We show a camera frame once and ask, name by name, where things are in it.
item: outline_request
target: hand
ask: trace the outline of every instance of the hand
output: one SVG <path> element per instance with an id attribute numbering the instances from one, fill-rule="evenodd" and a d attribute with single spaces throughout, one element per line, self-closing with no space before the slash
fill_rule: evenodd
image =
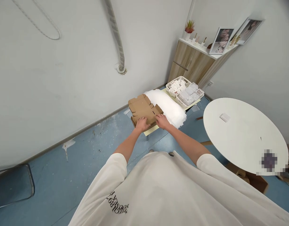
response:
<path id="1" fill-rule="evenodd" d="M 142 117 L 140 119 L 138 119 L 137 123 L 136 123 L 136 129 L 139 132 L 143 132 L 145 130 L 147 130 L 149 128 L 150 124 L 147 124 L 147 117 Z"/>
<path id="2" fill-rule="evenodd" d="M 224 38 L 224 37 L 226 37 L 227 35 L 229 36 L 229 31 L 230 31 L 230 29 L 225 29 L 225 30 L 223 30 L 223 31 L 221 32 L 221 34 L 220 34 L 220 37 L 221 37 L 221 38 Z"/>
<path id="3" fill-rule="evenodd" d="M 168 128 L 171 126 L 166 116 L 163 114 L 156 115 L 156 119 L 156 123 L 161 129 L 168 130 Z"/>
<path id="4" fill-rule="evenodd" d="M 219 47 L 225 48 L 226 45 L 227 45 L 227 42 L 220 42 L 219 43 Z"/>

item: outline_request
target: blue floor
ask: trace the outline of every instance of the blue floor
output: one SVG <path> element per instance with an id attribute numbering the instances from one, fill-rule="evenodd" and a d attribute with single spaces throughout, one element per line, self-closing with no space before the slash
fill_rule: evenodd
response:
<path id="1" fill-rule="evenodd" d="M 208 101 L 204 98 L 201 101 L 201 110 L 189 110 L 187 121 L 180 128 L 199 142 L 209 140 L 203 120 L 196 121 L 196 118 L 203 116 L 207 104 Z M 68 162 L 62 146 L 31 161 L 35 195 L 26 201 L 0 208 L 0 226 L 68 225 L 98 171 L 116 147 L 134 129 L 130 118 L 123 113 L 125 110 L 75 137 L 76 143 L 67 150 Z M 221 163 L 227 163 L 214 146 L 207 146 L 207 148 Z M 149 136 L 148 141 L 144 134 L 140 135 L 127 166 L 128 173 L 150 149 L 166 152 L 176 150 L 193 165 L 173 137 L 167 131 L 158 129 Z M 266 196 L 289 212 L 289 185 L 274 176 L 265 179 L 269 183 Z M 0 197 L 14 200 L 26 196 L 28 188 L 25 189 L 24 194 L 21 192 L 22 187 L 27 187 L 28 183 L 16 184 L 19 183 L 18 181 L 26 180 L 28 177 L 24 179 L 20 175 L 1 180 L 3 185 L 0 185 Z"/>

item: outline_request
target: white wall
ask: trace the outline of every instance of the white wall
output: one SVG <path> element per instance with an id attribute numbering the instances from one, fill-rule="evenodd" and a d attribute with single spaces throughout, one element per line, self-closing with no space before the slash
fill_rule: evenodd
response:
<path id="1" fill-rule="evenodd" d="M 221 13 L 225 8 L 228 14 Z M 237 21 L 240 26 L 251 13 L 264 17 L 264 23 L 217 71 L 206 94 L 253 105 L 289 143 L 289 1 L 197 0 L 193 19 L 203 36 L 211 36 L 210 43 L 219 26 L 233 26 Z"/>
<path id="2" fill-rule="evenodd" d="M 50 36 L 32 1 L 17 0 Z M 103 1 L 38 0 L 62 32 L 43 36 L 0 0 L 0 167 L 20 163 L 165 83 L 191 0 L 112 0 L 126 56 Z"/>

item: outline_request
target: cardboard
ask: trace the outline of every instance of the cardboard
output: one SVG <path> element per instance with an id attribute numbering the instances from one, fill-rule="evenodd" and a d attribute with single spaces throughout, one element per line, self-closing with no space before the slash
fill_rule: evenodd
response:
<path id="1" fill-rule="evenodd" d="M 226 168 L 233 172 L 234 174 L 238 175 L 240 178 L 242 178 L 244 181 L 249 183 L 252 187 L 259 190 L 261 193 L 265 194 L 268 189 L 268 183 L 265 181 L 262 176 L 255 175 L 253 173 L 247 172 L 236 165 L 233 165 L 231 162 L 229 162 L 226 165 Z"/>
<path id="2" fill-rule="evenodd" d="M 163 114 L 161 108 L 158 105 L 154 106 L 145 94 L 141 94 L 137 98 L 130 99 L 128 104 L 132 112 L 131 120 L 134 127 L 136 127 L 139 118 L 147 117 L 147 124 L 151 124 L 148 128 L 150 129 L 156 125 L 155 116 L 158 114 Z"/>

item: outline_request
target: wooden cabinet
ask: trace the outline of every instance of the wooden cabinet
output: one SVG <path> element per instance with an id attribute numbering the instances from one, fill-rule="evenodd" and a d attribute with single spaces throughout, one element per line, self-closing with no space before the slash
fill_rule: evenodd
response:
<path id="1" fill-rule="evenodd" d="M 194 46 L 190 40 L 179 39 L 168 82 L 184 76 L 202 88 L 236 48 L 237 45 L 223 55 L 209 55 L 206 47 Z"/>

